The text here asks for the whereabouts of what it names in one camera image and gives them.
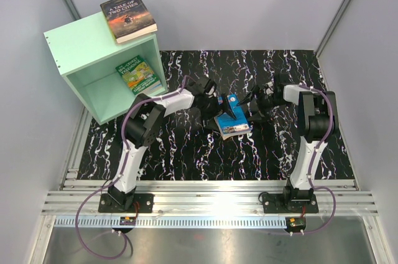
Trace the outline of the dark tale two cities book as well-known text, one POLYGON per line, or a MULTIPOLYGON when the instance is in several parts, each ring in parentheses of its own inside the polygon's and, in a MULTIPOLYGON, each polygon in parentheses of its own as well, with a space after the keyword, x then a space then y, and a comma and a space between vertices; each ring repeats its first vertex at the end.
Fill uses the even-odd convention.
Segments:
POLYGON ((157 28, 142 0, 109 0, 100 4, 114 39, 148 27, 157 28))

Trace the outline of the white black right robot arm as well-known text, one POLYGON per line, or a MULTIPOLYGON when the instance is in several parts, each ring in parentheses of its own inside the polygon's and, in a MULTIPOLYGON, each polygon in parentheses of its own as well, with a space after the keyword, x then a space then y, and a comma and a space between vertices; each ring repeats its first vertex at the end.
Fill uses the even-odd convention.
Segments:
POLYGON ((293 84, 285 73, 277 73, 273 81, 255 85, 239 101, 240 105, 254 103, 249 121, 260 122, 265 112, 282 105, 297 106, 297 129, 300 147, 294 170, 287 179, 282 193, 262 192, 259 201, 265 214, 318 213, 313 178, 323 150, 338 131, 336 95, 302 83, 293 84))

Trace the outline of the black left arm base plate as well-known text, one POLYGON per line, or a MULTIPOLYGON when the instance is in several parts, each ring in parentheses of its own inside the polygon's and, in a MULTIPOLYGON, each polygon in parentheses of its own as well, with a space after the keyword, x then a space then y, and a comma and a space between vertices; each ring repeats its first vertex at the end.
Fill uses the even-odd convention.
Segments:
POLYGON ((154 197, 155 195, 148 193, 134 194, 132 202, 128 202, 129 205, 125 208, 125 206, 119 205, 109 194, 102 194, 98 212, 117 214, 138 212, 138 214, 150 214, 154 205, 154 197))

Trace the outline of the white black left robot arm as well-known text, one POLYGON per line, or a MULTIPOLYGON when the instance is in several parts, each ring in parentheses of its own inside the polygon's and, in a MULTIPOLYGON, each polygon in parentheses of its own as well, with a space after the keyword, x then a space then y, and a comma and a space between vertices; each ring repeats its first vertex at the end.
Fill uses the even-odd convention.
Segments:
POLYGON ((114 207, 118 212, 128 212, 137 206, 134 194, 139 166, 167 116, 197 108, 205 121, 214 120, 222 114, 236 119, 227 96, 222 94, 221 101, 218 101, 215 90, 216 83, 212 79, 202 77, 194 80, 186 75, 181 86, 173 92, 153 98, 141 93, 135 98, 122 122, 123 150, 116 175, 106 186, 109 201, 105 205, 114 207))

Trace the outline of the lime green paperback book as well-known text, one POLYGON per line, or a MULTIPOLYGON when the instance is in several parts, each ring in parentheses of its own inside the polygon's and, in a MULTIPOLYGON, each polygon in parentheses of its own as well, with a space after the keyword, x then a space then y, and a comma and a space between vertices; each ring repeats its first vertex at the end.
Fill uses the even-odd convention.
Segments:
POLYGON ((116 39, 116 42, 118 44, 121 44, 121 43, 127 42, 129 40, 133 40, 133 39, 136 39, 138 37, 141 37, 141 36, 156 32, 156 31, 157 31, 156 27, 154 27, 154 28, 148 27, 148 28, 141 29, 141 30, 139 30, 137 32, 134 32, 134 33, 131 33, 131 34, 128 34, 128 35, 125 35, 125 36, 122 36, 122 37, 118 37, 116 39))

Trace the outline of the green 104-storey treehouse book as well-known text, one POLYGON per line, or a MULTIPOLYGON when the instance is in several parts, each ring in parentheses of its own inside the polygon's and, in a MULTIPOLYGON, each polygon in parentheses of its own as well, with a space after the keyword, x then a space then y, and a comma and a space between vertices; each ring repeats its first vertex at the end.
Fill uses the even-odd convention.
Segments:
POLYGON ((161 83, 157 74, 140 55, 118 65, 116 71, 133 94, 134 89, 141 83, 161 83))

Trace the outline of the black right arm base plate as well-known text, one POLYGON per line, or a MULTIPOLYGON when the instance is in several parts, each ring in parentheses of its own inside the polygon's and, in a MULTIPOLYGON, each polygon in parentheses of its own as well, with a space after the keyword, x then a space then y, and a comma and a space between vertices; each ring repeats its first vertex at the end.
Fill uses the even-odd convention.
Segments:
POLYGON ((318 202, 315 195, 310 200, 288 201, 282 193, 261 192, 258 196, 265 214, 317 214, 318 202))

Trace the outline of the blue cartoon cover book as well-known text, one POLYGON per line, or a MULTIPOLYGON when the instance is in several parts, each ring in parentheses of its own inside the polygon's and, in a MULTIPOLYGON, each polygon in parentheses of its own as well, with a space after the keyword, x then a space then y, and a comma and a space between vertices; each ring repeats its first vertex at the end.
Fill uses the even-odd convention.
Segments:
POLYGON ((226 96, 226 99, 236 119, 227 113, 223 113, 215 118, 215 123, 218 126, 221 137, 226 140, 233 136, 250 133, 251 126, 245 117, 242 107, 238 106, 239 100, 237 96, 230 94, 226 96))

